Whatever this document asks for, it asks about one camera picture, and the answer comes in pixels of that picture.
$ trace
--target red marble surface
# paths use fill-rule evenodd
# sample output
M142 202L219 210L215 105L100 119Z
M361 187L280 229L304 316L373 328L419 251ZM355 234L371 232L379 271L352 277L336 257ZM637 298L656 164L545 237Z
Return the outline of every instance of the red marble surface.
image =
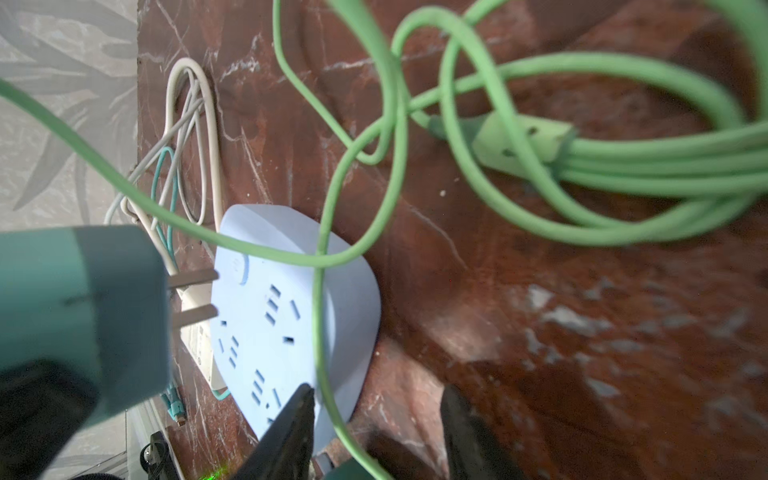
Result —
M460 12L466 0L438 2ZM387 35L422 2L369 2ZM285 81L271 47L271 2L139 1L139 155L161 135L167 72L197 59L215 86L227 204L290 205L319 218L343 146ZM746 53L697 2L509 2L478 31L499 62L558 50L667 58L755 96ZM379 116L371 62L320 0L285 1L289 63L348 131ZM406 45L413 92L436 84L445 38ZM461 63L460 72L468 65ZM553 75L510 82L521 111L574 122L585 137L701 131L667 94L629 81ZM462 114L488 110L483 94ZM184 158L199 190L196 153ZM334 230L354 241L382 199L389 164L355 167ZM525 182L490 174L510 198L557 218ZM637 220L668 203L569 188L604 214ZM530 478L766 478L766 203L693 240L571 247L504 222L463 180L447 144L411 129L396 214L366 254L382 292L382 327L350 428L397 478L443 478L443 385L456 384ZM179 236L182 267L210 264ZM187 478L232 472L256 439L231 399L217 402L179 345L190 414L171 441ZM347 454L334 442L329 453Z

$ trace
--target bundled white cable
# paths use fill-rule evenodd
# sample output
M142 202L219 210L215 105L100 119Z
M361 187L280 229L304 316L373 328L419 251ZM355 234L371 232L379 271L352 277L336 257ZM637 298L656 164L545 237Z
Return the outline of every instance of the bundled white cable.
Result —
M187 92L187 97L184 100L181 116L179 120L174 123L177 95L185 81L189 81L190 88ZM216 110L214 106L214 96L211 93L208 79L206 78L203 69L195 60L192 60L191 58L181 58L170 70L165 92L165 125L163 137L150 149L149 152L147 152L147 155L141 159L136 168L134 168L128 175L128 180L136 183L141 175L157 162L163 147L171 147L173 155L171 157L165 182L161 188L158 203L165 206L166 202L169 201L168 194L171 192L172 183L174 178L176 178L179 188L179 199L184 208L184 213L191 222L201 225L205 220L207 209L208 174L205 165L203 137L200 132L200 110L204 110L205 113L208 137L207 156L210 168L211 192L214 198L214 225L216 231L219 231L221 218L223 216L223 202L220 185L221 169ZM193 131L196 133L195 136L197 137L197 150L200 158L200 180L202 183L202 191L200 195L202 200L197 218L193 215L190 206L187 203L187 199L184 195L184 184L181 181L181 172L179 170L181 154ZM118 194L104 217L105 224L111 222L114 212L118 207L120 207L129 217L133 218L134 221L141 223L152 239L157 251L163 257L163 262L168 273L177 273L178 270L173 259L168 253L163 241L160 239L160 236L157 234L157 218L149 217L141 208L130 202L125 196Z

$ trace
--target metal prong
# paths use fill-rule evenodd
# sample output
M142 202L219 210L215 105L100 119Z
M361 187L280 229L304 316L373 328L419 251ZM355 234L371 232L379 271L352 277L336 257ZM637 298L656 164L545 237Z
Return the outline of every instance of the metal prong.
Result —
M198 283L208 283L218 279L219 273L212 268L195 270L192 272L182 272L168 277L168 288L197 285Z
M170 318L170 325L175 329L180 329L187 325L212 319L219 314L219 310L210 303L203 306L190 308L183 312L174 313Z

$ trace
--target brown marble table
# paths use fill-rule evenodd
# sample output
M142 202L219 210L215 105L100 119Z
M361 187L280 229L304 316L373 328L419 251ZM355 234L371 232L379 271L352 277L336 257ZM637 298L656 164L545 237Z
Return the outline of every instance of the brown marble table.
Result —
M286 55L344 127L379 116L370 60L321 0L285 0ZM425 3L368 2L387 35ZM460 12L468 0L438 1ZM319 219L341 142L294 91L273 54L268 0L139 1L139 156L161 135L167 73L197 59L215 86L228 205L289 205ZM478 30L497 61L557 50L626 51L707 73L753 108L755 82L729 28L697 2L509 2ZM403 67L436 84L445 38L419 32ZM466 61L459 68L469 71ZM629 81L555 75L510 82L528 114L584 136L662 137L706 123L676 98ZM488 110L483 94L462 114ZM196 152L184 176L199 190ZM396 215L366 254L382 325L350 423L397 478L443 478L443 385L456 384L530 478L765 478L768 472L768 213L761 202L694 240L580 248L504 222L470 190L448 145L411 128ZM352 242L382 199L389 163L349 174L334 230ZM524 181L491 174L522 206L557 218ZM637 220L667 203L570 188L590 208ZM182 268L210 265L178 236ZM217 402L189 354L174 354L186 425L170 430L188 480L233 472L257 443L234 402ZM348 454L329 447L336 461Z

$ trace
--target white power adapter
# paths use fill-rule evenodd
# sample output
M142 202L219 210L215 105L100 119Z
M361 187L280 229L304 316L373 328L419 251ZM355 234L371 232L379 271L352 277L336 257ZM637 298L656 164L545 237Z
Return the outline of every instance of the white power adapter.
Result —
M295 253L314 253L319 224L289 207L235 205L221 233ZM349 245L331 234L329 253ZM328 412L317 389L312 344L314 270L219 247L219 280L211 302L214 358L232 397L261 438L296 388L316 389L314 453L333 440ZM355 408L371 360L381 317L376 278L362 257L326 270L326 358L336 404L345 421Z
M181 311L193 309L210 303L210 283L193 285L179 293ZM214 350L210 343L210 324L199 322L185 326L180 331L181 341L187 347L192 360L203 373L205 381L211 390L221 390L227 386L216 367Z

